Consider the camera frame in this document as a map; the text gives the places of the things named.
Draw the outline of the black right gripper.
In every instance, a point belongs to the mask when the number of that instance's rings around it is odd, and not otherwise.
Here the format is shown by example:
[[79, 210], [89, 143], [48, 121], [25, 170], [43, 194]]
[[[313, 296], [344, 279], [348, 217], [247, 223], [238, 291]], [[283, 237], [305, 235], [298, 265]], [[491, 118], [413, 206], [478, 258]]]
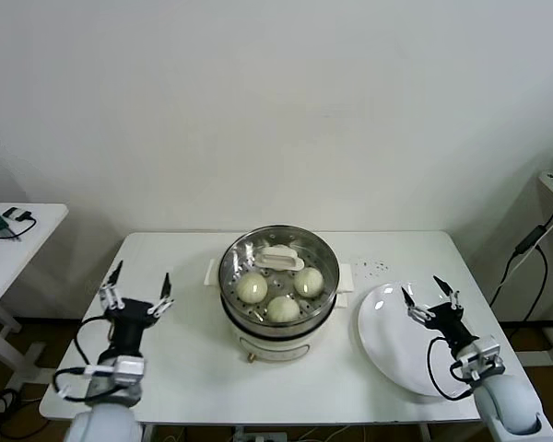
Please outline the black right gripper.
[[407, 315], [415, 322], [425, 322], [429, 330], [438, 331], [447, 341], [452, 355], [458, 355], [468, 345], [478, 340], [463, 324], [464, 310], [459, 301], [459, 291], [455, 291], [440, 277], [434, 281], [450, 301], [427, 309], [417, 305], [412, 296], [402, 286], [402, 294], [407, 307]]

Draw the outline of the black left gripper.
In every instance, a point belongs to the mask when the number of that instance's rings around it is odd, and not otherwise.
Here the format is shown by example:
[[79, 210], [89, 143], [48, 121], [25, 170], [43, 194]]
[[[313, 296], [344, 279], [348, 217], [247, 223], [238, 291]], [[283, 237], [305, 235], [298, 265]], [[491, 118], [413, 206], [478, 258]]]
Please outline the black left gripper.
[[170, 274], [166, 273], [160, 292], [159, 302], [155, 305], [134, 299], [123, 298], [116, 289], [123, 261], [119, 261], [106, 281], [99, 288], [99, 299], [105, 319], [112, 326], [108, 348], [99, 356], [99, 362], [126, 355], [142, 357], [140, 345], [143, 333], [155, 324], [155, 318], [173, 304], [171, 298]]

